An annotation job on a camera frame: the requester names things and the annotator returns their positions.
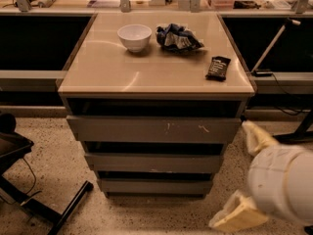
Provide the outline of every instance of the bowl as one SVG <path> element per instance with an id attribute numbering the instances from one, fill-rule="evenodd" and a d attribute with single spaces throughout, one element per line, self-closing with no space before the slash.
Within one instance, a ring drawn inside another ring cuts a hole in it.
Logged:
<path id="1" fill-rule="evenodd" d="M 141 52 L 148 45 L 152 31 L 141 24 L 129 24 L 117 31 L 120 42 L 130 52 Z"/>

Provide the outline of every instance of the chair base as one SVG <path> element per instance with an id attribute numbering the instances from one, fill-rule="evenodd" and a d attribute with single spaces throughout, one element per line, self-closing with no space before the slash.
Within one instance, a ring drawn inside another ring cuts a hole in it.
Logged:
<path id="1" fill-rule="evenodd" d="M 23 208 L 26 212 L 32 215 L 43 217 L 47 221 L 53 223 L 53 227 L 48 233 L 49 235 L 57 234 L 59 232 L 59 230 L 67 221 L 67 218 L 73 212 L 75 207 L 79 204 L 85 193 L 91 191 L 93 187 L 94 186 L 92 183 L 85 181 L 80 190 L 76 193 L 75 197 L 68 204 L 64 212 L 58 213 L 34 199 L 29 199 L 29 196 L 26 195 L 26 193 L 17 189 L 3 176 L 0 177 L 0 188 L 5 191 L 11 198 L 13 198 L 17 203 L 19 203 L 21 205 L 21 208 Z"/>

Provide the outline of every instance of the gray drawer front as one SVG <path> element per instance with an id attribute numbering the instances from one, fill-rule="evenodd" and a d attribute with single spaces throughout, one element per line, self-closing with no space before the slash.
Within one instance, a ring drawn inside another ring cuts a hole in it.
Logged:
<path id="1" fill-rule="evenodd" d="M 166 156 L 142 154 L 85 154 L 92 170 L 215 173 L 221 156 Z"/>
<path id="2" fill-rule="evenodd" d="M 78 141 L 229 143 L 236 118 L 67 117 Z"/>
<path id="3" fill-rule="evenodd" d="M 203 182 L 170 182 L 170 181 L 129 181 L 99 179 L 100 189 L 108 193 L 141 193 L 141 194 L 186 194 L 205 195 L 213 183 Z"/>

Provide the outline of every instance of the white countertop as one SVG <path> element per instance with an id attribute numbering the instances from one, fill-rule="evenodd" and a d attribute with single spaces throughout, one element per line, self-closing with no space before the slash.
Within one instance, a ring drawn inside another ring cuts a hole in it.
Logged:
<path id="1" fill-rule="evenodd" d="M 178 55 L 161 49 L 158 25 L 187 26 L 204 47 Z M 132 54 L 120 43 L 117 30 L 145 24 L 153 30 L 150 45 Z M 211 58 L 231 59 L 225 81 L 206 80 Z M 254 90 L 215 12 L 134 11 L 99 13 L 80 47 L 60 93 L 201 93 L 247 94 Z"/>

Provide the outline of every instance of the speckled concrete floor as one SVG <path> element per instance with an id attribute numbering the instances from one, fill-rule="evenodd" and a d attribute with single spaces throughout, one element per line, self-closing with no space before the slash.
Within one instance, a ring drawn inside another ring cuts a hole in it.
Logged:
<path id="1" fill-rule="evenodd" d="M 298 122 L 259 123 L 270 133 L 290 133 Z M 37 177 L 32 190 L 42 190 L 35 199 L 62 212 L 76 191 L 89 180 L 95 185 L 66 222 L 60 234 L 224 234 L 211 230 L 209 220 L 222 208 L 237 189 L 246 188 L 246 174 L 251 157 L 246 153 L 243 133 L 239 130 L 229 145 L 224 163 L 214 178 L 211 192 L 204 199 L 169 197 L 111 197 L 99 190 L 94 172 L 89 170 L 83 151 L 63 117 L 18 118 L 17 132 L 35 142 L 26 155 Z M 313 149 L 313 143 L 306 144 Z M 6 177 L 25 191 L 33 183 L 29 169 L 19 161 L 6 172 Z M 46 234 L 49 223 L 29 218 L 15 205 L 0 201 L 0 234 Z M 259 227 L 237 234 L 304 234 L 302 227 L 271 219 Z"/>

